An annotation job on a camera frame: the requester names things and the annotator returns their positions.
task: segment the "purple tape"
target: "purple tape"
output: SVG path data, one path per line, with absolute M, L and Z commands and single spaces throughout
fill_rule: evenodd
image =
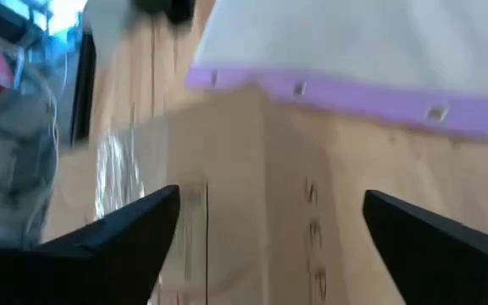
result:
M 313 73 L 231 67 L 191 67 L 186 77 L 189 87 L 222 91 L 248 83 L 259 84 L 272 98 L 283 103 L 488 139 L 488 97 L 369 85 Z

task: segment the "cardboard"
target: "cardboard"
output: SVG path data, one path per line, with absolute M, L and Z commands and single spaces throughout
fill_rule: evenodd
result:
M 198 98 L 206 101 L 119 134 L 134 139 L 146 193 L 182 186 L 152 303 L 347 304 L 322 149 L 258 89 Z
M 96 151 L 66 150 L 59 158 L 42 242 L 51 241 L 95 219 Z

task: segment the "plastic wrap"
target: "plastic wrap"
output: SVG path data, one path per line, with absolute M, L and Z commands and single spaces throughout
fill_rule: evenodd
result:
M 203 300 L 206 283 L 207 183 L 194 173 L 168 180 L 165 131 L 146 124 L 109 132 L 97 149 L 98 219 L 164 185 L 180 186 L 179 223 L 151 305 Z
M 95 197 L 97 219 L 144 197 L 134 139 L 133 130 L 129 136 L 108 133 L 99 145 Z

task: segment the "gray fabric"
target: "gray fabric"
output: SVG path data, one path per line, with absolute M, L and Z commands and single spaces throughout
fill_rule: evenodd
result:
M 0 246 L 39 241 L 56 170 L 47 98 L 0 93 Z

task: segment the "cardboard box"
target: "cardboard box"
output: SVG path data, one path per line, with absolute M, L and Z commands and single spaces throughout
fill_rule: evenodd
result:
M 153 304 L 347 304 L 322 149 L 259 89 L 198 98 L 119 135 L 145 192 L 190 192 Z

